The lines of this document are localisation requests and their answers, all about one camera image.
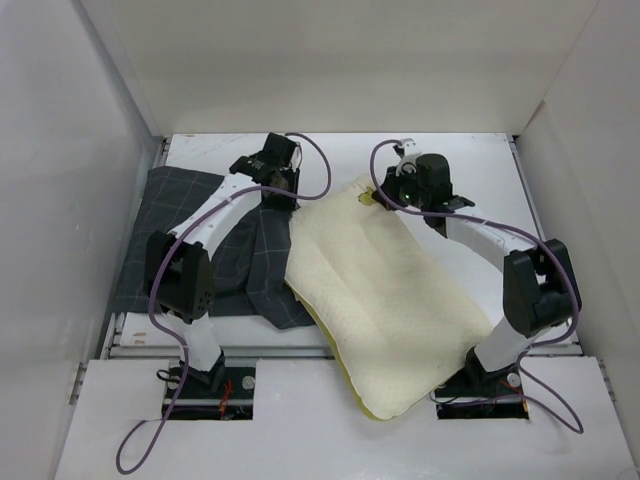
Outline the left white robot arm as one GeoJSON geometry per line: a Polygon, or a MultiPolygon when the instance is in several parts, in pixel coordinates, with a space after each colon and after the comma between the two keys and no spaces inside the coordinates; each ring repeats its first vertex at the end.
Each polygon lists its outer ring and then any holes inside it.
{"type": "Polygon", "coordinates": [[[214,254],[250,212],[267,203],[287,213],[296,206],[300,146],[270,133],[262,148],[239,157],[217,189],[190,217],[146,244],[144,280],[151,324],[181,349],[177,383],[205,397],[225,376],[224,353],[207,319],[214,301],[214,254]]]}

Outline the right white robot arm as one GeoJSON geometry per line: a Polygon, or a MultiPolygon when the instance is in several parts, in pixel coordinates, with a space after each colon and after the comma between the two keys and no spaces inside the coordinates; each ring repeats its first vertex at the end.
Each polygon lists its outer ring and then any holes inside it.
{"type": "Polygon", "coordinates": [[[548,330],[580,313],[582,301],[566,245],[484,219],[476,204],[453,191],[447,159],[395,146],[399,161],[376,183],[384,208],[420,217],[447,240],[466,246],[502,275],[502,311],[491,333],[467,353],[466,387],[484,394],[548,330]]]}

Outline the cream yellow pillow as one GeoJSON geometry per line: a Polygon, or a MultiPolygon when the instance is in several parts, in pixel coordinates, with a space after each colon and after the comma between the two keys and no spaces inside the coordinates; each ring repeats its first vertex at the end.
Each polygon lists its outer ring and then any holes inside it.
{"type": "Polygon", "coordinates": [[[285,283],[328,339],[361,409],[403,415],[492,325],[361,177],[296,211],[285,283]]]}

